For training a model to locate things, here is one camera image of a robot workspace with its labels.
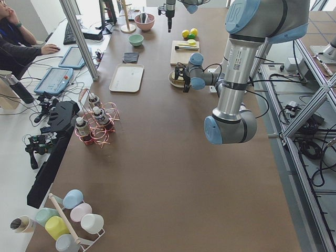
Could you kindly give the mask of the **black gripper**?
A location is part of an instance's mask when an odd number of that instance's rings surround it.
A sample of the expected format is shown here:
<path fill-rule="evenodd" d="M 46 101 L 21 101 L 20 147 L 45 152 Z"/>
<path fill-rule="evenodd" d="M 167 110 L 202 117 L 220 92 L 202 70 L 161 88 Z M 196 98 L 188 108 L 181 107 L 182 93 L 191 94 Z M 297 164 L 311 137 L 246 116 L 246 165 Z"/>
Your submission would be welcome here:
<path fill-rule="evenodd" d="M 162 6 L 158 7 L 158 15 L 165 13 L 168 23 L 168 33 L 171 32 L 172 28 L 172 18 L 175 15 L 175 3 L 164 3 Z"/>
<path fill-rule="evenodd" d="M 183 92 L 189 92 L 190 90 L 190 78 L 186 75 L 185 66 L 176 66 L 174 69 L 174 83 L 178 85 L 184 85 Z"/>

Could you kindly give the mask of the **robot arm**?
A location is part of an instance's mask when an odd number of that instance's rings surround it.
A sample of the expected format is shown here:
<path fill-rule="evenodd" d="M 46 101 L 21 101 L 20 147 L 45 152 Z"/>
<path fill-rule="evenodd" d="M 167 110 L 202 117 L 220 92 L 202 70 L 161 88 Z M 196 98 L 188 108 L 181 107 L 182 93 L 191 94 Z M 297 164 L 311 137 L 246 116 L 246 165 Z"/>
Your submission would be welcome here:
<path fill-rule="evenodd" d="M 194 14 L 199 6 L 207 4 L 210 0 L 185 0 L 179 2 L 183 4 L 190 14 Z M 165 15 L 167 18 L 167 31 L 169 33 L 172 29 L 172 19 L 175 16 L 175 5 L 176 0 L 166 0 L 166 2 L 162 6 L 159 6 L 157 10 L 158 15 Z"/>
<path fill-rule="evenodd" d="M 256 133 L 257 122 L 243 103 L 258 48 L 303 37 L 308 28 L 309 1 L 234 1 L 225 19 L 229 33 L 225 57 L 216 72 L 202 68 L 203 55 L 193 53 L 184 70 L 195 90 L 215 86 L 218 105 L 204 121 L 212 144 L 244 143 Z"/>

